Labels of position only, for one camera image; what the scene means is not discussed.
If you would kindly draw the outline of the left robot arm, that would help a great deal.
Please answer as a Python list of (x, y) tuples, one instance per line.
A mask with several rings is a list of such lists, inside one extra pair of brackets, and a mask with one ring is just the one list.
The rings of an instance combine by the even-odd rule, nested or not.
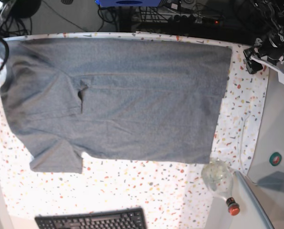
[(261, 34), (253, 46), (243, 52), (246, 69), (249, 74), (255, 74), (266, 65), (278, 71), (280, 62), (284, 74), (284, 0), (251, 0), (249, 3), (264, 26), (257, 27)]

